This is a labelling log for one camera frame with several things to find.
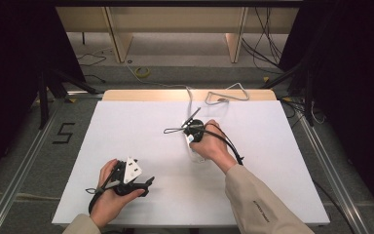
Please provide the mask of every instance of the beige sleeve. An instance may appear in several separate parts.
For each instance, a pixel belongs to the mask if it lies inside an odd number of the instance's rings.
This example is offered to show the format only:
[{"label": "beige sleeve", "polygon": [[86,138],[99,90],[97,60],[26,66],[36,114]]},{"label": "beige sleeve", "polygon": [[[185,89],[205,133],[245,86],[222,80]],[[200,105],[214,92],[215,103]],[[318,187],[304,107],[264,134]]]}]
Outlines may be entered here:
[{"label": "beige sleeve", "polygon": [[85,214],[78,214],[63,231],[63,234],[100,234],[93,220]]},{"label": "beige sleeve", "polygon": [[226,174],[226,195],[240,231],[248,233],[313,233],[270,188],[236,165]]}]

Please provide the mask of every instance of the white table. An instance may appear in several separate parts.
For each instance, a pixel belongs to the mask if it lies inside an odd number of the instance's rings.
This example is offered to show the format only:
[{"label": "white table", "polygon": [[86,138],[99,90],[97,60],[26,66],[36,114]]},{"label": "white table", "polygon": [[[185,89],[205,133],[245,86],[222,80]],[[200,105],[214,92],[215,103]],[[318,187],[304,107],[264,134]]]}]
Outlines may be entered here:
[{"label": "white table", "polygon": [[[235,226],[224,193],[224,175],[211,162],[193,163],[181,133],[165,135],[186,118],[188,101],[101,101],[53,219],[66,225],[87,214],[99,169],[112,158],[138,159],[137,181],[155,176],[150,193],[137,198],[110,224],[126,227]],[[196,118],[215,119],[236,145],[244,165],[305,223],[329,223],[281,104],[276,100],[231,101],[209,106],[194,101]]]}]

